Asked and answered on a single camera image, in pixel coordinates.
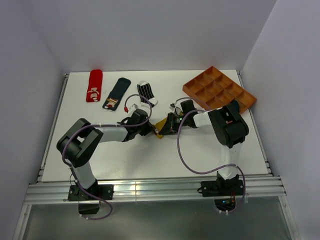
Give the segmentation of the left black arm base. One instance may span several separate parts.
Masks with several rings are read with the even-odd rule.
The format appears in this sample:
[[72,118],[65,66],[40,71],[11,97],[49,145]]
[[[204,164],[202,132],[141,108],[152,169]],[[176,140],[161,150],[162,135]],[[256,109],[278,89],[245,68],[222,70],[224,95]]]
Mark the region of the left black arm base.
[[[97,197],[103,200],[112,200],[114,193],[113,184],[105,184],[97,186]],[[94,201],[96,198],[84,193],[77,185],[71,185],[69,187],[69,193],[67,200],[69,202],[78,202],[78,212],[81,215],[95,215],[100,210],[100,203],[81,203],[85,201]]]

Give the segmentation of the plain navy ankle sock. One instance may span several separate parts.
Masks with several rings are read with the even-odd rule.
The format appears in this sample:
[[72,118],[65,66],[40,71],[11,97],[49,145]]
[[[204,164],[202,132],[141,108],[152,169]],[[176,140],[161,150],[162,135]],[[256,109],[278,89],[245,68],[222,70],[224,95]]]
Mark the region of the plain navy ankle sock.
[[234,99],[231,103],[235,107],[235,109],[239,112],[240,111],[240,105],[239,105],[238,101]]

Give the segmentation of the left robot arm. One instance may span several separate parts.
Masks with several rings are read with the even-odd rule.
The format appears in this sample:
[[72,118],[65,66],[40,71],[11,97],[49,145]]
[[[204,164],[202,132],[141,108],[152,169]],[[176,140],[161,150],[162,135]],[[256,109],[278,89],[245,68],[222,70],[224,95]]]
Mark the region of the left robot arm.
[[78,119],[56,144],[62,161],[70,167],[80,184],[79,194],[91,200],[98,193],[98,181],[89,163],[98,144],[106,142],[128,142],[136,135],[146,136],[155,131],[148,114],[136,109],[131,116],[116,124],[91,124],[85,118]]

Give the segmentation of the yellow sock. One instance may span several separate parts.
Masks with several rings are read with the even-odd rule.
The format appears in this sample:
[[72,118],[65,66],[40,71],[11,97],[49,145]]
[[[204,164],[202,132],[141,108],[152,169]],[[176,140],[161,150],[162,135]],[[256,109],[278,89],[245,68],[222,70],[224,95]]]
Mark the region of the yellow sock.
[[170,133],[170,127],[167,117],[157,122],[154,126],[156,129],[155,135],[158,139],[162,139],[165,135],[168,135]]

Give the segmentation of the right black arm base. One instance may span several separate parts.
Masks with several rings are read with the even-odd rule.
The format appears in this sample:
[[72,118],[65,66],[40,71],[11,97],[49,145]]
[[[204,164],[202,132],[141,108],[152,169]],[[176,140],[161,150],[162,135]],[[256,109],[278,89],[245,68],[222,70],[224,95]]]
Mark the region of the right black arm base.
[[214,204],[224,213],[234,211],[245,201],[245,185],[238,175],[228,180],[219,177],[216,180],[201,181],[197,192],[203,197],[221,197],[215,199]]

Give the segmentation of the black white striped sock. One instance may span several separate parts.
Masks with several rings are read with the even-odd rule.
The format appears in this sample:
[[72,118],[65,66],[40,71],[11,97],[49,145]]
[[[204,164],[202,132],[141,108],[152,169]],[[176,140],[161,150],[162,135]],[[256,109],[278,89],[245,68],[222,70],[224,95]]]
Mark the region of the black white striped sock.
[[140,97],[141,106],[148,107],[149,106],[148,102],[149,102],[151,107],[153,108],[158,104],[158,100],[155,98],[153,94],[150,83],[146,81],[140,81],[137,84],[137,92],[139,95],[142,96]]

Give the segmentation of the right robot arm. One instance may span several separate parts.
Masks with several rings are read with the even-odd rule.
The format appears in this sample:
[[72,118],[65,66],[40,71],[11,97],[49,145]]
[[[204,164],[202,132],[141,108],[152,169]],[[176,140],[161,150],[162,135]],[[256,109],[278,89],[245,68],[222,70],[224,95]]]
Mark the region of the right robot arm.
[[249,127],[240,114],[240,105],[236,100],[212,110],[200,110],[194,106],[194,100],[190,97],[178,99],[178,103],[172,103],[172,112],[167,117],[155,124],[158,136],[177,134],[177,146],[180,148],[180,133],[182,127],[193,129],[212,127],[214,134],[221,144],[221,164],[217,167],[216,183],[217,191],[222,195],[229,194],[233,188],[232,181],[239,178],[239,155]]

